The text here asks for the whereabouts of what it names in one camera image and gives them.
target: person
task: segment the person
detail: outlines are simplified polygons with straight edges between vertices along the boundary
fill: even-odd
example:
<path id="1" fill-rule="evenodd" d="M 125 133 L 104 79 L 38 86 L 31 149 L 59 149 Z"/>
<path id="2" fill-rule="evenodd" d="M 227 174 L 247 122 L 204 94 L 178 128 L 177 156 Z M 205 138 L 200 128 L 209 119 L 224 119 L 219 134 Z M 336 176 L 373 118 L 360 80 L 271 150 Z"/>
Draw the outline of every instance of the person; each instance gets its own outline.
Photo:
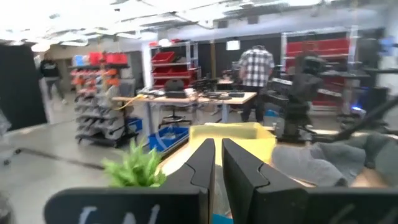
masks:
<path id="1" fill-rule="evenodd" d="M 256 103 L 256 121 L 262 123 L 265 108 L 260 90 L 267 85 L 268 78 L 275 67 L 274 57 L 264 46 L 257 45 L 242 54 L 239 66 L 239 77 L 243 81 L 243 90 L 257 93 L 254 98 L 243 105 L 242 122 L 249 120 L 253 104 Z"/>
<path id="2" fill-rule="evenodd" d="M 44 77 L 44 80 L 47 84 L 47 94 L 49 96 L 49 100 L 52 103 L 52 87 L 55 86 L 57 89 L 57 92 L 62 100 L 62 103 L 64 105 L 68 104 L 68 102 L 65 99 L 65 94 L 63 93 L 61 89 L 61 79 L 62 76 L 60 74 L 60 71 L 58 69 L 57 63 L 55 63 L 54 60 L 52 60 L 51 56 L 49 53 L 44 54 L 44 60 L 41 61 L 40 66 L 39 66 L 39 73 Z"/>

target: white wall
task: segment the white wall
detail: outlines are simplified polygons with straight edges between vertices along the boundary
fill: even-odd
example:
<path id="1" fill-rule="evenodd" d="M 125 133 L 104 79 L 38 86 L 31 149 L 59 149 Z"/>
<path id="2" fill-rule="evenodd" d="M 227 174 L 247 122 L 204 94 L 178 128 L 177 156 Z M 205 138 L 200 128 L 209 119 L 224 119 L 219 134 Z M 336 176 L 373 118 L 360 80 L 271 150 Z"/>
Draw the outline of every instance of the white wall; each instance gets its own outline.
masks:
<path id="1" fill-rule="evenodd" d="M 244 35 L 272 34 L 295 30 L 319 29 L 325 27 L 350 26 L 357 24 L 361 29 L 373 29 L 384 26 L 385 15 L 380 7 L 358 9 L 349 11 L 347 9 L 329 10 L 321 16 L 311 17 L 309 10 L 287 12 L 283 14 L 271 14 L 260 17 L 258 24 L 248 25 L 246 20 L 235 20 L 229 22 L 225 29 L 206 30 L 198 26 L 188 26 L 182 29 L 170 29 L 169 38 L 212 40 L 225 37 L 237 37 Z M 141 40 L 121 39 L 119 42 L 112 40 L 104 41 L 101 45 L 90 45 L 87 47 L 59 46 L 51 48 L 54 58 L 72 58 L 77 54 L 87 54 L 91 51 L 134 51 L 141 50 L 142 44 L 146 45 L 156 39 L 156 34 L 146 33 Z"/>

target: storage rack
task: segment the storage rack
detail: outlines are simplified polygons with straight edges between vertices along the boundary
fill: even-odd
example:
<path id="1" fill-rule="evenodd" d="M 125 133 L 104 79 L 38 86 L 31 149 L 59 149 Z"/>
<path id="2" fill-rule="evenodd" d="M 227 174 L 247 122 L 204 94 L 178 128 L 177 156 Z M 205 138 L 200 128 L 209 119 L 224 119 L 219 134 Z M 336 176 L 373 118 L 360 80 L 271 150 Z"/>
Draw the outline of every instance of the storage rack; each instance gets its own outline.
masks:
<path id="1" fill-rule="evenodd" d="M 101 63 L 71 67 L 73 84 L 78 96 L 75 111 L 78 114 L 78 143 L 86 139 L 97 144 L 118 147 L 131 138 L 137 140 L 137 133 L 131 131 L 126 122 L 126 110 L 114 110 L 106 92 L 121 79 L 121 69 L 127 64 Z M 106 77 L 113 76 L 111 82 Z"/>
<path id="2" fill-rule="evenodd" d="M 281 35 L 281 55 L 280 55 L 280 64 L 281 66 L 281 71 L 285 72 L 286 69 L 286 62 L 291 61 L 295 58 L 294 55 L 287 55 L 288 54 L 288 45 L 292 46 L 296 43 L 288 43 L 287 38 L 288 37 L 294 37 L 294 36 L 303 36 L 307 35 L 309 32 L 315 32 L 317 34 L 330 34 L 330 33 L 337 33 L 337 32 L 347 32 L 346 39 L 340 39 L 340 43 L 335 43 L 338 42 L 339 39 L 330 39 L 330 40 L 319 40 L 318 42 L 320 43 L 321 41 L 327 42 L 329 41 L 330 43 L 334 41 L 332 44 L 328 44 L 326 49 L 321 49 L 319 51 L 319 54 L 321 58 L 329 59 L 329 58 L 347 58 L 347 64 L 348 68 L 352 68 L 353 64 L 355 63 L 354 61 L 354 56 L 356 53 L 356 40 L 358 39 L 358 26 L 351 26 L 350 28 L 347 27 L 331 27 L 331 28 L 324 28 L 324 29 L 314 29 L 314 30 L 303 30 L 303 31 L 298 31 L 298 32 L 284 32 Z M 351 95 L 352 95 L 352 87 L 358 87 L 359 83 L 357 80 L 346 80 L 344 78 L 338 78 L 338 80 L 333 80 L 332 82 L 334 83 L 342 83 L 344 86 L 344 90 L 342 93 L 343 96 L 343 106 L 342 106 L 342 112 L 345 114 L 348 114 L 350 109 L 351 109 Z M 336 112 L 336 106 L 332 105 L 318 105 L 318 103 L 321 103 L 321 101 L 314 101 L 314 107 L 313 110 L 316 112 L 321 112 L 321 113 L 329 113 L 329 112 Z"/>
<path id="3" fill-rule="evenodd" d="M 185 47 L 185 58 L 186 62 L 173 62 L 175 59 L 174 52 L 160 52 L 161 49 L 167 49 L 171 47 Z M 188 88 L 192 81 L 197 80 L 201 77 L 201 70 L 199 67 L 198 61 L 198 43 L 196 42 L 177 42 L 172 43 L 170 46 L 162 47 L 162 46 L 151 46 L 151 64 L 152 64 L 152 78 L 154 80 L 153 88 L 163 88 L 164 83 L 167 80 L 173 78 L 179 78 L 184 82 L 185 88 Z M 155 49 L 155 55 L 152 57 L 152 50 Z M 162 58 L 162 60 L 155 60 L 156 56 L 160 54 L 165 54 L 166 58 Z M 182 72 L 173 72 L 172 70 L 177 67 L 186 66 L 186 71 Z"/>

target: desk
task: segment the desk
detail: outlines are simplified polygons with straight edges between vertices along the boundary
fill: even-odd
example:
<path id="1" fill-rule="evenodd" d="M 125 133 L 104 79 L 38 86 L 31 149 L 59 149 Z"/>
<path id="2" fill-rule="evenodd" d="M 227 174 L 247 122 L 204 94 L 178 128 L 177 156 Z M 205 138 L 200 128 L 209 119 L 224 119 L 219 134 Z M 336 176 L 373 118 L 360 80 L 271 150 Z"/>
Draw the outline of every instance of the desk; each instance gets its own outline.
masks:
<path id="1" fill-rule="evenodd" d="M 317 133 L 322 134 L 336 134 L 337 131 L 327 131 L 327 130 L 314 130 Z M 355 133 L 355 136 L 359 136 L 365 133 Z M 178 170 L 185 161 L 195 152 L 196 149 L 191 149 L 189 143 L 181 147 L 178 151 L 164 160 L 159 166 L 163 170 L 166 175 L 169 175 L 176 170 Z M 306 186 L 306 187 L 313 187 L 310 184 L 305 182 L 301 182 L 299 180 L 295 180 L 298 183 Z M 351 187 L 387 187 L 387 185 L 382 181 L 382 179 L 378 176 L 376 171 L 365 168 L 363 169 L 362 173 L 360 173 Z"/>
<path id="2" fill-rule="evenodd" d="M 229 106 L 230 105 L 241 105 L 250 100 L 251 98 L 255 97 L 256 93 L 245 93 L 244 97 L 242 98 L 232 98 L 230 100 L 209 100 L 208 98 L 199 97 L 197 99 L 198 103 L 212 103 L 216 105 L 222 105 L 222 115 L 221 115 L 221 122 L 227 123 L 228 122 L 228 114 L 229 114 Z M 129 102 L 132 100 L 130 97 L 114 97 L 112 98 L 114 101 L 123 101 Z M 143 98 L 143 99 L 136 99 L 134 101 L 141 101 L 145 103 L 145 119 L 144 123 L 146 124 L 147 136 L 155 133 L 154 132 L 154 123 L 152 118 L 152 110 L 150 107 L 151 103 L 160 103 L 160 104 L 176 104 L 176 105 L 187 105 L 193 103 L 194 98 L 184 98 L 184 99 L 177 99 L 177 98 L 166 98 L 165 96 L 158 97 L 158 98 Z"/>

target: potted plant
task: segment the potted plant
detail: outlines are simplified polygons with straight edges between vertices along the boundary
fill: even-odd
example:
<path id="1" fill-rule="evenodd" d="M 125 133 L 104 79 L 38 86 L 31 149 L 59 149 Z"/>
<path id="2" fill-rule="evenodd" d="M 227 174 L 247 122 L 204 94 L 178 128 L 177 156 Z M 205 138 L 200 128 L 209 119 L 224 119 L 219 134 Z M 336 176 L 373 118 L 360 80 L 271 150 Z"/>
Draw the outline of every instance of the potted plant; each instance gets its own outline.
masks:
<path id="1" fill-rule="evenodd" d="M 103 161 L 105 173 L 111 178 L 112 187 L 159 187 L 166 175 L 157 170 L 161 155 L 153 149 L 146 154 L 143 144 L 130 143 L 130 150 L 122 152 L 122 163 L 105 159 Z"/>

